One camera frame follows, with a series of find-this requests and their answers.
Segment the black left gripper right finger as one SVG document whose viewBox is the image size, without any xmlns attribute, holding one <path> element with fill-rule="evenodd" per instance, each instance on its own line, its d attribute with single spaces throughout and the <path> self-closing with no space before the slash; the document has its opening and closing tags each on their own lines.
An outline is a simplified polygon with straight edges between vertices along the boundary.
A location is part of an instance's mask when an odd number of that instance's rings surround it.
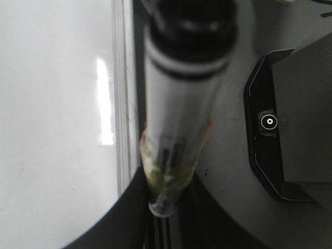
<svg viewBox="0 0 332 249">
<path fill-rule="evenodd" d="M 172 248 L 268 248 L 239 225 L 195 173 L 171 219 Z"/>
</svg>

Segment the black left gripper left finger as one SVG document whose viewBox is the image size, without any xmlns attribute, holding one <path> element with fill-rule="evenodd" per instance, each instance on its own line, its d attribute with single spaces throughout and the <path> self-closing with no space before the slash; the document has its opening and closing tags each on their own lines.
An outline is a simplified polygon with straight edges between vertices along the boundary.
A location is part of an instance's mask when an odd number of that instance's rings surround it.
<svg viewBox="0 0 332 249">
<path fill-rule="evenodd" d="M 65 248 L 143 248 L 149 191 L 142 167 L 114 206 Z"/>
</svg>

